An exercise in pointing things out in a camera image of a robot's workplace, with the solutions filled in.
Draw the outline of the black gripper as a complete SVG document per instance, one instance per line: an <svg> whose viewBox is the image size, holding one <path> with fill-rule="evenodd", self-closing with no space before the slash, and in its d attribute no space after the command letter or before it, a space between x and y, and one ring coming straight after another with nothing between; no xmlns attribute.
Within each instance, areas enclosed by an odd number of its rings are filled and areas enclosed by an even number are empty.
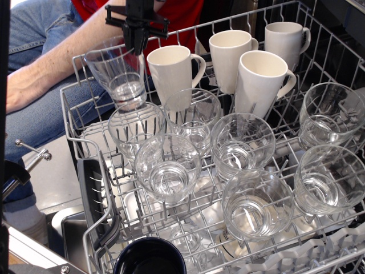
<svg viewBox="0 0 365 274"><path fill-rule="evenodd" d="M124 6L107 5L106 23L121 27L128 51L141 55L153 35L167 39L170 21L154 10L154 1L126 1Z"/></svg>

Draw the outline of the person's bare forearm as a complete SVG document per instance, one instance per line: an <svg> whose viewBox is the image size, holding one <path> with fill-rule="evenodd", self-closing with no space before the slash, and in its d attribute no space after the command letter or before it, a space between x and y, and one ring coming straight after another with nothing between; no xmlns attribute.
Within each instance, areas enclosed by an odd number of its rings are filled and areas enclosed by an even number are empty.
<svg viewBox="0 0 365 274"><path fill-rule="evenodd" d="M52 50L28 65L32 80L38 87L48 90L74 72L72 57L86 53L98 43L122 34L121 28L106 24L107 10L102 6L76 31Z"/></svg>

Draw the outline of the person's bare hand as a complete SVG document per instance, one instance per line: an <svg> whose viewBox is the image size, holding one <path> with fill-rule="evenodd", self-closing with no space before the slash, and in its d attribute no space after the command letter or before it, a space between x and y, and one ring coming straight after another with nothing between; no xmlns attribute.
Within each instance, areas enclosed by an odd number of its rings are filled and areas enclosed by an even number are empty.
<svg viewBox="0 0 365 274"><path fill-rule="evenodd" d="M43 80L39 70L30 66L12 72L7 76L6 113L21 110L44 93Z"/></svg>

